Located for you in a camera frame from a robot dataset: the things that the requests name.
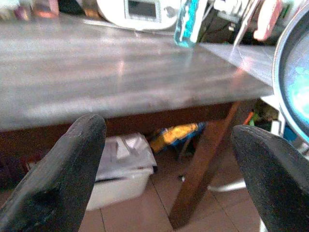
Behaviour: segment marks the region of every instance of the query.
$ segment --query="pink object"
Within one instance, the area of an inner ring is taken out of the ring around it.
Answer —
[[[257,30],[253,37],[265,41],[270,35],[282,11],[282,0],[265,0],[257,20]]]
[[[50,11],[55,15],[59,15],[58,0],[49,0]]]

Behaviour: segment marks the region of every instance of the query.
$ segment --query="gray table top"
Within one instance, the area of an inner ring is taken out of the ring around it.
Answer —
[[[0,131],[272,94],[243,69],[171,36],[60,19],[0,30]]]

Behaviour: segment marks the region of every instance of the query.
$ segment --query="white appliance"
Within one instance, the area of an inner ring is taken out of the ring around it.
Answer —
[[[136,30],[163,30],[177,21],[181,0],[97,0],[109,22]]]

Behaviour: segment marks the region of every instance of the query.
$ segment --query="clutter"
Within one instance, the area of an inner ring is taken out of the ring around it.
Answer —
[[[87,210],[140,196],[156,161],[139,133],[107,138]]]

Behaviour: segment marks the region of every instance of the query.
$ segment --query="orange object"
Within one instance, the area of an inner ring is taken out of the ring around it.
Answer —
[[[253,116],[254,116],[254,112],[250,112],[246,120],[243,122],[243,124],[248,125]]]

